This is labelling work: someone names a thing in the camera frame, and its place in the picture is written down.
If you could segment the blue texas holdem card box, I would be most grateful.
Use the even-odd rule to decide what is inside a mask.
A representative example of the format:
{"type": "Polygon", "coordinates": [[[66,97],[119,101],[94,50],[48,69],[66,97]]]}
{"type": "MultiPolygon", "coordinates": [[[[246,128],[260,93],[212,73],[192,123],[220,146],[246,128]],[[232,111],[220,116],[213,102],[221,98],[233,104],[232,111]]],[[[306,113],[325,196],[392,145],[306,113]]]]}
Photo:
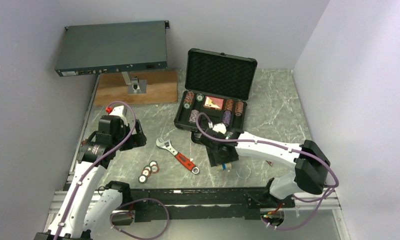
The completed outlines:
{"type": "Polygon", "coordinates": [[[232,169],[232,164],[229,163],[223,163],[223,164],[218,164],[216,166],[217,171],[225,171],[225,170],[231,170],[232,169]]]}

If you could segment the red playing card deck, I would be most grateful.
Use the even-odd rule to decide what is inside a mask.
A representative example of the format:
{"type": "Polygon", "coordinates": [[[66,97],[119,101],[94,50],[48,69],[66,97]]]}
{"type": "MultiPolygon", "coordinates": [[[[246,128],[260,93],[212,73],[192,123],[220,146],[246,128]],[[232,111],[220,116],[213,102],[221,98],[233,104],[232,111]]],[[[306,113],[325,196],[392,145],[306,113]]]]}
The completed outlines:
{"type": "Polygon", "coordinates": [[[204,107],[215,110],[222,110],[224,105],[224,99],[212,96],[206,96],[204,101],[204,107]]]}

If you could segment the black poker set case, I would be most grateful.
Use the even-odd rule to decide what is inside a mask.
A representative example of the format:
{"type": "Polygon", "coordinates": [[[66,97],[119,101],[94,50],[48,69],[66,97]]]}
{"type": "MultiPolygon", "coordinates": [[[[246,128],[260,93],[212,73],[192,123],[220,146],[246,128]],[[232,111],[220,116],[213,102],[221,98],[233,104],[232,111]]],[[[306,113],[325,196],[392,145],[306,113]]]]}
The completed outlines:
{"type": "Polygon", "coordinates": [[[257,60],[249,57],[241,57],[226,54],[223,52],[213,52],[192,48],[188,51],[187,68],[185,77],[185,90],[174,118],[174,125],[180,130],[198,131],[197,124],[189,123],[188,119],[192,110],[207,114],[207,117],[199,119],[202,129],[208,127],[208,119],[214,124],[222,123],[225,112],[224,106],[228,99],[234,100],[231,123],[227,128],[243,130],[247,100],[250,96],[252,83],[257,67],[257,60]],[[188,91],[192,91],[195,96],[189,109],[183,108],[183,101],[188,91]],[[204,101],[206,96],[224,99],[222,110],[205,108],[204,101],[196,101],[196,95],[203,94],[204,101]],[[242,116],[235,116],[236,102],[244,102],[242,116]]]}

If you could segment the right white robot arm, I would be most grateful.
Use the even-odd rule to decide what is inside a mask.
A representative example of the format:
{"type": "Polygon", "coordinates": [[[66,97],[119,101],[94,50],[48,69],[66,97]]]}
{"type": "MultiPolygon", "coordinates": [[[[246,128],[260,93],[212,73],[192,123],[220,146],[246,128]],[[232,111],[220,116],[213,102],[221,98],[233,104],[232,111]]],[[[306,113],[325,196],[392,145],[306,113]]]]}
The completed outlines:
{"type": "Polygon", "coordinates": [[[286,197],[306,192],[313,195],[323,193],[324,188],[339,185],[330,162],[311,140],[300,143],[275,141],[249,132],[229,130],[199,130],[200,142],[213,155],[224,160],[252,157],[279,164],[289,170],[283,176],[271,177],[263,194],[264,203],[274,208],[286,197]]]}

